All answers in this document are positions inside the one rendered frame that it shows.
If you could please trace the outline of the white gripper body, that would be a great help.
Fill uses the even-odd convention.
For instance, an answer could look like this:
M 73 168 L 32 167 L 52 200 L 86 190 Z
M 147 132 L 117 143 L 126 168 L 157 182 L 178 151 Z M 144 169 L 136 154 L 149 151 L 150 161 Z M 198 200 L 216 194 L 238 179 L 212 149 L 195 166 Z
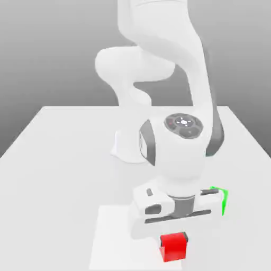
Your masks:
M 160 218 L 137 218 L 130 226 L 131 237 L 135 240 L 147 237 L 159 238 L 160 235 L 190 231 L 198 221 L 211 217 L 211 213 L 212 211 L 207 209 L 195 211 L 182 218 L 175 218 L 172 215 Z

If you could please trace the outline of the small red cube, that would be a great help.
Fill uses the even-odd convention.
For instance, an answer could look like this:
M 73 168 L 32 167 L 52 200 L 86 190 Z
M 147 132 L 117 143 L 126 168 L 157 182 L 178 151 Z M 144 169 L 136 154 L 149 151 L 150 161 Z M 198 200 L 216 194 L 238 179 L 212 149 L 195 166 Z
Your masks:
M 162 257 L 164 262 L 186 258 L 187 242 L 183 232 L 162 235 L 160 236 L 161 241 L 165 247 L 165 256 Z

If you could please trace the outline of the small green cube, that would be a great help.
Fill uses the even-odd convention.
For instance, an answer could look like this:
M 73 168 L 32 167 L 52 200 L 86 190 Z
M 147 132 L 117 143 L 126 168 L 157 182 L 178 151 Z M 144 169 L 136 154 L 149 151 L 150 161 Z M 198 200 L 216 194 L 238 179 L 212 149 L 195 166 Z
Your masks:
M 223 192 L 222 215 L 224 215 L 225 208 L 226 208 L 226 205 L 227 205 L 227 200 L 228 200 L 228 194 L 229 194 L 228 190 L 224 189 L 224 188 L 214 187 L 214 186 L 211 186 L 210 189 L 217 189 L 217 190 Z

